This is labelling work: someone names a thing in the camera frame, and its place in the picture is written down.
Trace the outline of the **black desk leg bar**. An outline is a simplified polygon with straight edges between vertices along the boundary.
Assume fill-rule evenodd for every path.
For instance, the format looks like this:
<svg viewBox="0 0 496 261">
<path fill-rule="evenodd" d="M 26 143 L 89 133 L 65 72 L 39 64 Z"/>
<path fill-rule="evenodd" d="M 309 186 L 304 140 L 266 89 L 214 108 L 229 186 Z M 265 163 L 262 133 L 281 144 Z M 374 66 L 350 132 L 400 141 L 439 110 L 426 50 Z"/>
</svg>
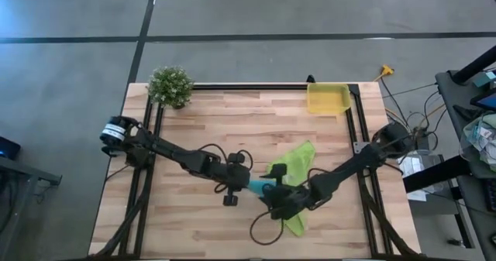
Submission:
<svg viewBox="0 0 496 261">
<path fill-rule="evenodd" d="M 471 175 L 468 162 L 463 159 L 449 159 L 403 179 L 407 193 L 447 181 L 458 176 Z"/>
</svg>

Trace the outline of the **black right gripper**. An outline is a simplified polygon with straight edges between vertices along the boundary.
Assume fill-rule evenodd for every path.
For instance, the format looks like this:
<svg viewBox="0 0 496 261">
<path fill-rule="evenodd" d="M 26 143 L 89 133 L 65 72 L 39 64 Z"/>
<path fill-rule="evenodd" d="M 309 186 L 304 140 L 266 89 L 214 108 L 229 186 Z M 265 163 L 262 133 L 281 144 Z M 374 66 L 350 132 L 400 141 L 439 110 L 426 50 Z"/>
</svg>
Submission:
<svg viewBox="0 0 496 261">
<path fill-rule="evenodd" d="M 307 207 L 310 191 L 305 186 L 291 186 L 283 183 L 287 165 L 276 163 L 271 171 L 262 178 L 275 179 L 275 185 L 264 184 L 262 200 L 268 207 L 273 220 L 289 220 Z"/>
</svg>

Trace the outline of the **clear plastic bag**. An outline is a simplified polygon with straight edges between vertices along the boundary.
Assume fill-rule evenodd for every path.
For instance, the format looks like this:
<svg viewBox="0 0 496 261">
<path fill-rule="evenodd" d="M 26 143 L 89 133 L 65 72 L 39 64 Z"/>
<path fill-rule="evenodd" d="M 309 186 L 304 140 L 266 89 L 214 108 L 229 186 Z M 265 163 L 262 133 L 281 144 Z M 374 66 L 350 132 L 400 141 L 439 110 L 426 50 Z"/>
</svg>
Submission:
<svg viewBox="0 0 496 261">
<path fill-rule="evenodd" d="M 466 141 L 480 154 L 480 159 L 496 165 L 496 113 L 483 114 L 463 128 Z"/>
</svg>

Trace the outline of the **yellow plastic basket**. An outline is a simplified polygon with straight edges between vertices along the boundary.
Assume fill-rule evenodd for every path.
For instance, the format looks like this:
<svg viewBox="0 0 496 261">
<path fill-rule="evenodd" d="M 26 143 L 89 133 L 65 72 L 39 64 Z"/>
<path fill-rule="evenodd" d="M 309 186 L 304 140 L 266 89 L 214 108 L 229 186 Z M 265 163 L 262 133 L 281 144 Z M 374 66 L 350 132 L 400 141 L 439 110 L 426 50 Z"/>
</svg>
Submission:
<svg viewBox="0 0 496 261">
<path fill-rule="evenodd" d="M 341 114 L 351 107 L 347 84 L 309 83 L 306 91 L 307 110 L 312 114 Z"/>
</svg>

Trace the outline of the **green potted plant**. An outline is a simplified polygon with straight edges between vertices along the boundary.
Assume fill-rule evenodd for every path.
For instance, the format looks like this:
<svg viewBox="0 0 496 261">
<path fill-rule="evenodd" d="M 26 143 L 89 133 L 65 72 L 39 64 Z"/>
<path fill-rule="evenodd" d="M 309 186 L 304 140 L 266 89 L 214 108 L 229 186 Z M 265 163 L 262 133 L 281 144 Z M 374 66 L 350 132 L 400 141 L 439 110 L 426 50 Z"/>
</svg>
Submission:
<svg viewBox="0 0 496 261">
<path fill-rule="evenodd" d="M 191 98 L 194 81 L 182 67 L 160 67 L 151 75 L 148 95 L 154 103 L 169 105 L 174 109 L 185 107 Z"/>
</svg>

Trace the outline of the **dark electronic device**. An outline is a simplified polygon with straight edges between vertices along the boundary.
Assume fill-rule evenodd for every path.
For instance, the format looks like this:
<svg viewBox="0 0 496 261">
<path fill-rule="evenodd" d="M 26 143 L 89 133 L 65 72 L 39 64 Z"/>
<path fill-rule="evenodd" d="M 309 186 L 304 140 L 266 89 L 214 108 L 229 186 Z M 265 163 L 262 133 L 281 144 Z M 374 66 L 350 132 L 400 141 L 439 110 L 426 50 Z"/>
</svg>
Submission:
<svg viewBox="0 0 496 261">
<path fill-rule="evenodd" d="M 9 139 L 0 136 L 0 157 L 16 160 L 21 146 Z"/>
</svg>

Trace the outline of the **black aluminium table frame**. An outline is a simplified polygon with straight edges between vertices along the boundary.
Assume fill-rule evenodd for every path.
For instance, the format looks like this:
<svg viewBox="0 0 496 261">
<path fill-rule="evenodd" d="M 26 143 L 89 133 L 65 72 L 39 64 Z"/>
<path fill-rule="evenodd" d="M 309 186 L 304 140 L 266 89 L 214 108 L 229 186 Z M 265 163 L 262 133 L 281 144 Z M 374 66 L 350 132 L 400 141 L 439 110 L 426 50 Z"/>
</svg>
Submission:
<svg viewBox="0 0 496 261">
<path fill-rule="evenodd" d="M 267 166 L 305 141 L 315 147 L 309 170 L 332 171 L 384 127 L 383 112 L 366 113 L 367 93 L 378 86 L 348 84 L 351 107 L 334 115 L 307 110 L 307 86 L 196 84 L 190 102 L 174 110 L 152 102 L 146 84 L 132 84 L 124 109 L 113 116 L 134 118 L 184 149 L 249 152 L 250 180 L 275 180 L 262 178 Z M 165 157 L 153 153 L 143 168 L 128 166 L 122 153 L 111 158 L 113 177 L 105 182 L 90 261 L 420 259 L 403 180 L 393 170 L 381 176 L 364 170 L 343 181 L 330 201 L 303 210 L 307 225 L 297 237 L 248 188 L 234 193 L 237 206 L 227 207 L 227 191 L 215 193 L 218 183 Z"/>
</svg>

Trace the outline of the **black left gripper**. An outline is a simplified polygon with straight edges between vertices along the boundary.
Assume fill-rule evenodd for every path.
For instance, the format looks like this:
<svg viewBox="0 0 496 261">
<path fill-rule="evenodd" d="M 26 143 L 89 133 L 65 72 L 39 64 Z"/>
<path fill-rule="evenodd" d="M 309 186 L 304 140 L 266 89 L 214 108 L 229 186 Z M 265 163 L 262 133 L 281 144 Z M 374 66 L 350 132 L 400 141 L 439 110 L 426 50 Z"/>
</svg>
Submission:
<svg viewBox="0 0 496 261">
<path fill-rule="evenodd" d="M 222 204 L 227 207 L 237 206 L 238 197 L 235 192 L 247 188 L 250 182 L 250 171 L 253 168 L 253 157 L 249 152 L 230 153 L 226 161 L 226 179 L 215 186 L 215 193 L 227 191 Z"/>
</svg>

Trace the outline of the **blue microfiber towel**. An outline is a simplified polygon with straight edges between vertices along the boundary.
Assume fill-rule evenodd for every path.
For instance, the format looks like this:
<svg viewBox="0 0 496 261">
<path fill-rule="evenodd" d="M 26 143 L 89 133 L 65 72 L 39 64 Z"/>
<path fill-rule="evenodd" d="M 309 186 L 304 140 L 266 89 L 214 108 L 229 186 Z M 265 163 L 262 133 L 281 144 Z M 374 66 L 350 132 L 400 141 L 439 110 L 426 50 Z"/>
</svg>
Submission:
<svg viewBox="0 0 496 261">
<path fill-rule="evenodd" d="M 264 186 L 275 186 L 275 180 L 250 180 L 247 188 L 259 197 L 264 196 Z"/>
</svg>

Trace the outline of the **dark tablet screen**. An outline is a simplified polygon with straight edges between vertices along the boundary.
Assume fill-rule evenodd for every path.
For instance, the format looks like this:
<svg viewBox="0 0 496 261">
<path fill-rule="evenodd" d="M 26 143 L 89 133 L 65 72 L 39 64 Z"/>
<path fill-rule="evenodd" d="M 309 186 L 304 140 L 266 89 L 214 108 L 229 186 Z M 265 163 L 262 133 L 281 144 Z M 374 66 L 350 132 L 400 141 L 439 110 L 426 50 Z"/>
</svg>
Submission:
<svg viewBox="0 0 496 261">
<path fill-rule="evenodd" d="M 488 111 L 496 112 L 496 89 L 473 97 L 470 100 L 470 104 Z"/>
</svg>

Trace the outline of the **grey side desk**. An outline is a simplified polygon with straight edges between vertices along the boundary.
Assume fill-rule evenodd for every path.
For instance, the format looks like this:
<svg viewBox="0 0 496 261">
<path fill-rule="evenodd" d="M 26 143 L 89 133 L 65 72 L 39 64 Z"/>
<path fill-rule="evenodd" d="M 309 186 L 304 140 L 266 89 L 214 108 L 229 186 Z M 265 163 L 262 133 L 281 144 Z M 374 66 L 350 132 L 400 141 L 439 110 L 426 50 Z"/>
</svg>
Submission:
<svg viewBox="0 0 496 261">
<path fill-rule="evenodd" d="M 481 91 L 471 84 L 454 83 L 448 73 L 437 74 L 436 83 L 453 123 L 456 137 L 460 139 L 463 137 L 463 128 L 468 121 L 462 118 L 454 107 L 458 105 L 462 108 L 474 109 L 470 100 L 479 95 Z M 496 212 L 487 209 L 484 196 L 485 181 L 496 180 L 496 173 L 491 171 L 486 163 L 479 160 L 478 151 L 472 146 L 464 149 L 461 156 L 452 157 L 450 160 L 458 161 L 466 171 L 457 176 L 456 181 L 484 259 L 496 261 L 496 244 L 491 240 L 496 235 Z"/>
</svg>

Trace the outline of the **green microfiber towel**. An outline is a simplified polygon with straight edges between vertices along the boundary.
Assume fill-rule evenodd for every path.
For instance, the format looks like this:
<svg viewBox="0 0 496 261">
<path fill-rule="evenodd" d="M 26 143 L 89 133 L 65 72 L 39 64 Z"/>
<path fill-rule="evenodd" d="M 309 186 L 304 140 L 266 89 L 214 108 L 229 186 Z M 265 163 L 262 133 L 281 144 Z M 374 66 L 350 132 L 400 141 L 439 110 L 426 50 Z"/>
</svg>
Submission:
<svg viewBox="0 0 496 261">
<path fill-rule="evenodd" d="M 287 167 L 287 173 L 282 178 L 283 184 L 298 186 L 307 180 L 307 173 L 312 167 L 315 158 L 315 147 L 310 141 L 305 141 L 300 146 L 285 153 L 267 166 L 266 171 L 269 173 L 274 164 L 283 163 Z M 301 211 L 292 218 L 285 220 L 284 224 L 295 236 L 302 237 L 305 233 L 307 218 L 306 214 Z"/>
</svg>

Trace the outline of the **black desk support beam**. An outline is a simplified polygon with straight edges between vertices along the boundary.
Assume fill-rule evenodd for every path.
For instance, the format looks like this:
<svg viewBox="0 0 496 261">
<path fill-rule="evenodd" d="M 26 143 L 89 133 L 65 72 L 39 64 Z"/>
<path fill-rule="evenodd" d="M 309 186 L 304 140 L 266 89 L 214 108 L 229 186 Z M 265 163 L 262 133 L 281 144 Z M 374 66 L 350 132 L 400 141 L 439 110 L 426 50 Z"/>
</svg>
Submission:
<svg viewBox="0 0 496 261">
<path fill-rule="evenodd" d="M 474 61 L 451 75 L 451 79 L 456 84 L 463 84 L 484 68 L 496 62 L 496 45 L 476 58 Z"/>
</svg>

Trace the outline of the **white paper sheet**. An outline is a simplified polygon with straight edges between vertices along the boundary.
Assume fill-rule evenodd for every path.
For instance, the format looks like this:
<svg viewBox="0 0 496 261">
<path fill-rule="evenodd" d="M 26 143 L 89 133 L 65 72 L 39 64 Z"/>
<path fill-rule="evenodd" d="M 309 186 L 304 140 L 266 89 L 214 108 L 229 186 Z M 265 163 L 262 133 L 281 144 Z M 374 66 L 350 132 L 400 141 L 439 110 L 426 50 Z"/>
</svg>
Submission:
<svg viewBox="0 0 496 261">
<path fill-rule="evenodd" d="M 425 169 L 425 166 L 423 164 L 423 155 L 407 155 L 399 165 L 399 168 L 403 172 L 403 178 L 411 176 L 414 173 L 422 172 Z M 408 192 L 407 198 L 410 201 L 427 201 L 426 192 L 424 192 L 423 190 Z"/>
</svg>

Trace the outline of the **small teal box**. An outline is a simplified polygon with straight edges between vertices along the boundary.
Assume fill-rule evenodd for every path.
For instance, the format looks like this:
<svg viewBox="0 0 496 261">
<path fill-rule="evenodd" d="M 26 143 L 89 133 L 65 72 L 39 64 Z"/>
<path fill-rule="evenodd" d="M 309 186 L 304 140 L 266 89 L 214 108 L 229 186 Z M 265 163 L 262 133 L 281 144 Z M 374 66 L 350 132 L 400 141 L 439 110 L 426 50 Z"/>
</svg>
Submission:
<svg viewBox="0 0 496 261">
<path fill-rule="evenodd" d="M 472 82 L 476 87 L 481 88 L 494 80 L 496 80 L 496 73 L 494 71 L 481 71 L 474 75 Z"/>
</svg>

